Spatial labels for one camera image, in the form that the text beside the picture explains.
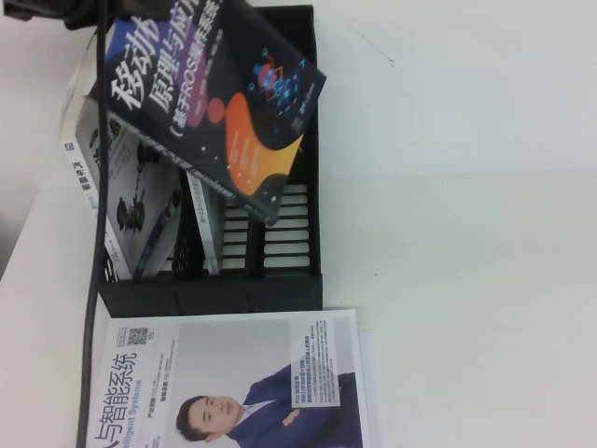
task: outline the magazine cover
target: magazine cover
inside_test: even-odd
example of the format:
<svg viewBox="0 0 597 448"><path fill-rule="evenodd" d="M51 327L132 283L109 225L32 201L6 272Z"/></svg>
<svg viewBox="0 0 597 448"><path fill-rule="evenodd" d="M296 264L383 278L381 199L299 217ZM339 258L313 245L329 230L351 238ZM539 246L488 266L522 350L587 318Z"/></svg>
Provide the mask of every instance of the magazine cover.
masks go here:
<svg viewBox="0 0 597 448"><path fill-rule="evenodd" d="M353 311L112 319L89 448L369 447Z"/></svg>
<svg viewBox="0 0 597 448"><path fill-rule="evenodd" d="M171 5L170 22L116 20L108 106L220 194L274 220L326 78L243 0Z"/></svg>
<svg viewBox="0 0 597 448"><path fill-rule="evenodd" d="M62 110L60 139L76 183L97 217L99 110L87 96L95 82L94 39L73 74ZM170 254L178 231L178 168L118 123L108 126L108 209L105 248L111 279L153 276Z"/></svg>

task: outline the book title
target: book title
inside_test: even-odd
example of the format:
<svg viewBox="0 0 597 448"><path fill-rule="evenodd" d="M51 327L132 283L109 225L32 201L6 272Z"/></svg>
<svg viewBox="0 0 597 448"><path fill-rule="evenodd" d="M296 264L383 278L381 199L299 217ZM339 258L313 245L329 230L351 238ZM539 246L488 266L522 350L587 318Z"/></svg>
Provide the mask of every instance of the book title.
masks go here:
<svg viewBox="0 0 597 448"><path fill-rule="evenodd" d="M134 383L132 374L136 353L116 355L112 360L108 387L104 394L102 414L94 439L104 448L127 448L134 435L134 421L139 411L141 380Z"/></svg>
<svg viewBox="0 0 597 448"><path fill-rule="evenodd" d="M191 109L190 98L198 81L197 72L201 60L209 57L201 75L200 94L203 95L207 89L207 76L223 35L222 30L217 31L209 55L204 54L205 47L223 1L205 1L192 39L189 38L189 33L201 0L175 1L164 35L160 35L160 27L155 21L132 17L135 29L125 35L124 58L116 68L116 78L110 84L112 97L122 101L130 111L140 109L146 99L144 77L153 73L147 97L168 117L174 110L170 132L176 137L181 137L187 125L187 115ZM174 98L174 84L181 70L182 82L178 97ZM193 108L192 113L202 108L201 99Z"/></svg>

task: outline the black cable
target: black cable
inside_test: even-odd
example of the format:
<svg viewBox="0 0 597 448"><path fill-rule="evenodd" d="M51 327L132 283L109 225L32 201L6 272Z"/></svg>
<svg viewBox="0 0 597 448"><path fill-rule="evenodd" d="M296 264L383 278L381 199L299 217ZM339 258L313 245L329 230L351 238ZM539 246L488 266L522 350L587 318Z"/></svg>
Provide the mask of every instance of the black cable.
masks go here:
<svg viewBox="0 0 597 448"><path fill-rule="evenodd" d="M81 398L79 402L78 430L76 448L85 448L87 428L90 420L91 396L91 359L93 352L93 326L97 306L98 288L104 276L104 236L105 217L108 198L108 118L107 84L104 73L105 35L107 34L108 0L98 0L97 24L97 97L100 121L100 187L98 192L97 227L95 230L95 248L91 268L90 291L85 311L85 329L83 332L83 362L81 372Z"/></svg>

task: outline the white desk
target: white desk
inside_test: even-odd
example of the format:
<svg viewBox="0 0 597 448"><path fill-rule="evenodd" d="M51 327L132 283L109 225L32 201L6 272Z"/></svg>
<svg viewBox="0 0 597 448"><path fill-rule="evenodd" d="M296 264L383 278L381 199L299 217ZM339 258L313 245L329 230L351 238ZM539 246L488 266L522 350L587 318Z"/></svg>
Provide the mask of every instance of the white desk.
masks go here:
<svg viewBox="0 0 597 448"><path fill-rule="evenodd" d="M595 446L594 191L591 173L322 182L325 303L373 329L385 447ZM92 238L79 191L38 197L0 283L0 446L73 446Z"/></svg>

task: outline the man in suit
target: man in suit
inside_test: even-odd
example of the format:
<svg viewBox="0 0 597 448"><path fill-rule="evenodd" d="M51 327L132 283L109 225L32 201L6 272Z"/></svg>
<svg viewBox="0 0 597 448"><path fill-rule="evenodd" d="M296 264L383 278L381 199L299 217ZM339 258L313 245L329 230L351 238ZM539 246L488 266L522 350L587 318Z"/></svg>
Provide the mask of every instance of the man in suit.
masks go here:
<svg viewBox="0 0 597 448"><path fill-rule="evenodd" d="M339 375L340 407L292 408L290 366L254 383L243 404L198 396L180 407L176 427L188 441L227 435L241 448L362 448L354 373Z"/></svg>

